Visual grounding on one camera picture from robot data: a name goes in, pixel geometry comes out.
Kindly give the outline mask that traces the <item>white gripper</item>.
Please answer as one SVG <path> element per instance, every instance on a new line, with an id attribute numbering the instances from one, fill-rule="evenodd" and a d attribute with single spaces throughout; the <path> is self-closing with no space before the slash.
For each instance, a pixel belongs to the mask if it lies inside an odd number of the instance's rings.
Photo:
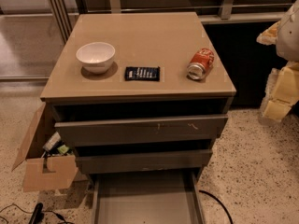
<path id="1" fill-rule="evenodd" d="M 280 22 L 260 33 L 256 41 L 263 45 L 276 44 L 277 55 L 291 61 L 280 70 L 273 68 L 265 87 L 263 116 L 281 121 L 299 101 L 299 0 Z"/>

